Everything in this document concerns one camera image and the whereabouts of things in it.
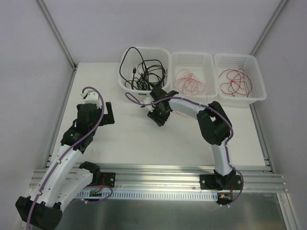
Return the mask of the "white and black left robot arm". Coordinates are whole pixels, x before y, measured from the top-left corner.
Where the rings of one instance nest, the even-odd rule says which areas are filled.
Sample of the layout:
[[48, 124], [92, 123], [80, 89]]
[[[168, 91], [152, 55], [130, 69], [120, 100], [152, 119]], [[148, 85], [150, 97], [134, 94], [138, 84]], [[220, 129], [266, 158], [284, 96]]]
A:
[[102, 106], [94, 103], [77, 105], [77, 118], [64, 133], [55, 160], [30, 195], [19, 197], [15, 203], [27, 229], [31, 226], [55, 229], [64, 210], [80, 191], [86, 187], [104, 187], [101, 168], [92, 162], [81, 163], [71, 179], [67, 176], [92, 143], [97, 128], [114, 122], [110, 102]]

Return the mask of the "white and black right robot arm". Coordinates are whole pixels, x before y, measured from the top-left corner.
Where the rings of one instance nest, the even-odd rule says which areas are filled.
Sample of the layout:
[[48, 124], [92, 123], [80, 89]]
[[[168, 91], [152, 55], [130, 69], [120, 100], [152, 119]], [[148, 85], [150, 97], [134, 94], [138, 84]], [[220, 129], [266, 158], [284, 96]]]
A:
[[230, 164], [227, 147], [234, 132], [222, 106], [217, 101], [203, 105], [179, 96], [177, 91], [166, 92], [160, 87], [154, 88], [150, 96], [152, 102], [147, 105], [147, 116], [158, 126], [163, 126], [173, 111], [197, 120], [202, 137], [212, 147], [215, 163], [214, 177], [206, 180], [205, 185], [220, 191], [228, 188], [236, 175], [234, 167]]

